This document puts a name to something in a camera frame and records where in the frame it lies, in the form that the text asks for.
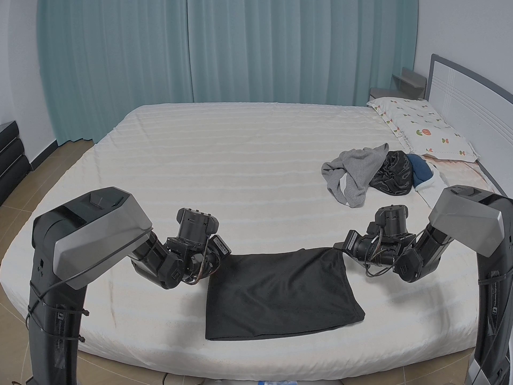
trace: tile floor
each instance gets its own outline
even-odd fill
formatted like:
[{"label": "tile floor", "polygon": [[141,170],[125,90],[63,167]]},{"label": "tile floor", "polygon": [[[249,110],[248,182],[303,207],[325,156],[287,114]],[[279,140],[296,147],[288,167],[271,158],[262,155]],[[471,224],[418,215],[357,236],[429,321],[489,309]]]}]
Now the tile floor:
[{"label": "tile floor", "polygon": [[[59,147],[19,184],[0,206],[0,259],[43,196],[92,146],[91,141],[68,142]],[[344,385],[462,385],[472,350],[435,358],[386,372],[346,378]],[[132,367],[80,352],[78,378],[82,385],[160,385],[162,372]],[[31,375],[28,333],[22,316],[0,286],[0,384],[22,384]],[[197,385],[202,378],[168,375],[166,385]]]}]

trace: black garment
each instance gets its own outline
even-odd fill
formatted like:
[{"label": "black garment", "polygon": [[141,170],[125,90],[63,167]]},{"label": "black garment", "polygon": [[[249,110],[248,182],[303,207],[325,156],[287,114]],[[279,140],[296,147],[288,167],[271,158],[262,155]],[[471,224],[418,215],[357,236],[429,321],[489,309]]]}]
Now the black garment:
[{"label": "black garment", "polygon": [[230,255],[210,277],[205,338],[304,335],[363,320],[342,251]]},{"label": "black garment", "polygon": [[385,162],[369,183],[371,187],[391,196],[408,194],[413,184],[413,167],[402,151],[388,151]]}]

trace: teal curtain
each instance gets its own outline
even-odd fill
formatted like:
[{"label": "teal curtain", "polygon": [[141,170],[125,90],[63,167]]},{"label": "teal curtain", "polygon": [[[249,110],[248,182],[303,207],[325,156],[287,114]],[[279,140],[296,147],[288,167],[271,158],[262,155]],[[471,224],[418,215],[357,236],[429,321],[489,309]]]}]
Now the teal curtain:
[{"label": "teal curtain", "polygon": [[144,104],[193,101],[187,0],[39,0],[37,43],[59,144],[98,142]]},{"label": "teal curtain", "polygon": [[364,105],[412,68],[418,0],[40,0],[55,133],[98,141],[137,106]]}]

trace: pillowcase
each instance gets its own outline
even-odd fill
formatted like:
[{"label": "pillowcase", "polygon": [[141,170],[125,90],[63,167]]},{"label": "pillowcase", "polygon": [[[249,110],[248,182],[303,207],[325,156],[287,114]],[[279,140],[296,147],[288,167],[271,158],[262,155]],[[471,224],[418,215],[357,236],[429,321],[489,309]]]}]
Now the pillowcase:
[{"label": "pillowcase", "polygon": [[381,116],[410,152],[470,163],[479,157],[471,144],[424,99],[381,97],[367,105]]}]

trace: white bed sheet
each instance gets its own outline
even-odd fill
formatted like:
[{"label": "white bed sheet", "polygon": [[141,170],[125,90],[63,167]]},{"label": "white bed sheet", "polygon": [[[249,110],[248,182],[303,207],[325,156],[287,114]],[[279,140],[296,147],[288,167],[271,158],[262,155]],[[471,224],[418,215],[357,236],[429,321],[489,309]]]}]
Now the white bed sheet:
[{"label": "white bed sheet", "polygon": [[[176,235],[181,207],[212,213],[237,254],[330,247],[349,229],[364,233],[375,211],[390,204],[406,204],[408,229],[419,232],[430,210],[414,191],[392,197],[370,188],[364,206],[350,209],[326,189],[320,172],[324,161],[343,150],[384,142],[402,149],[367,107],[139,107],[43,198],[7,251],[0,281],[24,314],[34,217],[107,186],[132,193],[162,241]],[[453,165],[451,182],[487,187],[477,173],[461,173]],[[346,266],[366,313],[363,322],[307,336],[222,342],[205,340],[207,280],[165,291],[140,278],[125,258],[88,288],[85,308],[91,315],[83,318],[86,342],[80,349],[180,375],[316,380],[382,371],[474,346],[477,265],[468,248],[453,242],[437,271],[414,284],[392,273],[368,279],[349,259]]]}]

